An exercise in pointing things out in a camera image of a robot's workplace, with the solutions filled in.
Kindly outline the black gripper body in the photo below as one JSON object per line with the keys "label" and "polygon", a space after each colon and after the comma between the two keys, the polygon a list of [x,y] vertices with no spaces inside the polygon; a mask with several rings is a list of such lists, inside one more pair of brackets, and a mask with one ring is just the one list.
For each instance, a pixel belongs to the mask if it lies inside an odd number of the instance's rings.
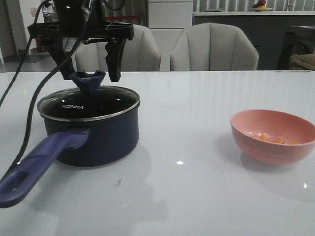
{"label": "black gripper body", "polygon": [[83,43],[119,42],[134,38],[134,28],[129,23],[105,20],[103,8],[114,10],[107,0],[55,0],[58,21],[33,23],[28,26],[31,38],[50,36],[58,38],[82,37]]}

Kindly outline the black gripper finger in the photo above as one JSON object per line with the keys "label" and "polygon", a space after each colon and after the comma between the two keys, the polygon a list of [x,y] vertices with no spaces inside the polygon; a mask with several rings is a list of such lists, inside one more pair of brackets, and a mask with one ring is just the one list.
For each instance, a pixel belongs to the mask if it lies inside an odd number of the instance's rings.
{"label": "black gripper finger", "polygon": [[114,38],[107,42],[106,64],[111,82],[118,82],[121,78],[122,56],[125,48],[125,38]]}
{"label": "black gripper finger", "polygon": [[[63,49],[63,39],[60,37],[45,36],[44,47],[53,58],[57,66],[65,60],[67,53]],[[70,74],[74,72],[72,59],[69,59],[60,69],[63,78],[70,80]]]}

